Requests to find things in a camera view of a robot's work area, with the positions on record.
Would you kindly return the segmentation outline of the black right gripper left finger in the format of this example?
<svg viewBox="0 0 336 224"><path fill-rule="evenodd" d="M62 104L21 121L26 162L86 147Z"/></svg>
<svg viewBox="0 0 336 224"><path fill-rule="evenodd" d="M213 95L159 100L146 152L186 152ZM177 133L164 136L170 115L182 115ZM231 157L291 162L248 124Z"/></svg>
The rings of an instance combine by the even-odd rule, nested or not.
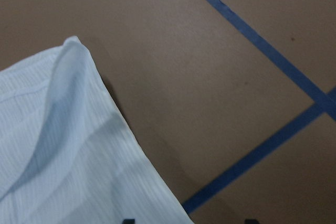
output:
<svg viewBox="0 0 336 224"><path fill-rule="evenodd" d="M135 224L135 219L124 219L122 224Z"/></svg>

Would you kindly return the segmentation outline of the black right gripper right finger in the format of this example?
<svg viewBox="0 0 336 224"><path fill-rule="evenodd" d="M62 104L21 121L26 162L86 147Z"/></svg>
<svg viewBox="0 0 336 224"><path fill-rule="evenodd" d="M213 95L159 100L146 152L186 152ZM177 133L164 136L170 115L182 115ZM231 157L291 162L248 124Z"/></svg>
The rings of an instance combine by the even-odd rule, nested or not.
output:
<svg viewBox="0 0 336 224"><path fill-rule="evenodd" d="M244 224L259 224L257 219L245 219Z"/></svg>

